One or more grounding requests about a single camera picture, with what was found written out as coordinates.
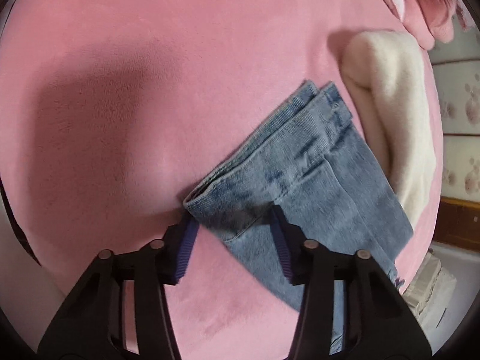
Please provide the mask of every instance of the denim jeans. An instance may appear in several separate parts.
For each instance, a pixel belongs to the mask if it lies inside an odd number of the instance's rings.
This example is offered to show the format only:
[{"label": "denim jeans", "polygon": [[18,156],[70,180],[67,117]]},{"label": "denim jeans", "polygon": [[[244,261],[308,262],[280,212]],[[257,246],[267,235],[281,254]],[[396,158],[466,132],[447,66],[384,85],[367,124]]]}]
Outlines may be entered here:
[{"label": "denim jeans", "polygon": [[[333,83],[319,90],[306,81],[184,201],[266,288],[299,310],[303,286],[282,274],[266,217],[272,204],[332,251],[369,250],[395,281],[395,257],[413,231]],[[343,315],[336,283],[332,350],[341,345]]]}]

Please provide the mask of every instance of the metal pin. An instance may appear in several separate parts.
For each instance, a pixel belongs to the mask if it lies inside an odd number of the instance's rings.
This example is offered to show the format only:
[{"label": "metal pin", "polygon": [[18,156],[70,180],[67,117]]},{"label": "metal pin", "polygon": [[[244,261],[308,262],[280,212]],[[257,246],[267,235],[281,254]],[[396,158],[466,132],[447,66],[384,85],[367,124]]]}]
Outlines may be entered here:
[{"label": "metal pin", "polygon": [[101,260],[108,260],[111,256],[112,251],[108,249],[104,249],[98,254],[98,258]]},{"label": "metal pin", "polygon": [[303,243],[303,246],[307,249],[316,249],[320,245],[320,242],[315,239],[306,239]]},{"label": "metal pin", "polygon": [[360,257],[362,260],[368,260],[371,257],[371,253],[368,250],[360,249],[357,252],[357,256]]},{"label": "metal pin", "polygon": [[165,242],[162,239],[154,239],[150,242],[152,249],[162,249],[165,246]]}]

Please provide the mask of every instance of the bed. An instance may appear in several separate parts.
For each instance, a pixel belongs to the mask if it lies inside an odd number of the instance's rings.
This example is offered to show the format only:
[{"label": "bed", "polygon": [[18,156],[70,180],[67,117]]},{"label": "bed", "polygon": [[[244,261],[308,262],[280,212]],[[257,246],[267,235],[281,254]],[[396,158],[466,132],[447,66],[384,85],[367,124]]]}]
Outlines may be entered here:
[{"label": "bed", "polygon": [[[305,78],[334,81],[362,132],[338,64],[360,31],[406,31],[392,4],[16,0],[0,40],[0,173],[16,221],[61,292],[99,250],[120,254],[161,237],[192,187]],[[442,179],[426,52],[424,61],[437,166],[395,264],[402,290],[430,245]],[[185,359],[288,353],[297,313],[204,228],[188,274],[167,296]]]}]

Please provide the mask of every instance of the white floor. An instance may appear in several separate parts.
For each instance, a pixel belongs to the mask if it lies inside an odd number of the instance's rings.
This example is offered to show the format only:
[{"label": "white floor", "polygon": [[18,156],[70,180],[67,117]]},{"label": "white floor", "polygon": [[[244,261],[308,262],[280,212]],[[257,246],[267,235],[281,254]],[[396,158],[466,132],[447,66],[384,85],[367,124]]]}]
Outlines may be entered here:
[{"label": "white floor", "polygon": [[436,242],[431,247],[442,266],[457,278],[457,286],[445,315],[438,327],[428,334],[431,349],[435,353],[463,320],[480,290],[480,253]]}]

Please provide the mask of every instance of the white towel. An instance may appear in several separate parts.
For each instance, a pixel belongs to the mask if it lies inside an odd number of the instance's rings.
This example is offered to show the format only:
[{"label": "white towel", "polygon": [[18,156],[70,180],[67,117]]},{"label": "white towel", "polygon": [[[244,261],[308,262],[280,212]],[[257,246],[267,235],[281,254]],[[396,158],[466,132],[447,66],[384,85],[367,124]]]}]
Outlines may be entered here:
[{"label": "white towel", "polygon": [[341,73],[365,140],[415,228],[436,167],[420,47],[407,33],[363,32],[346,47]]}]

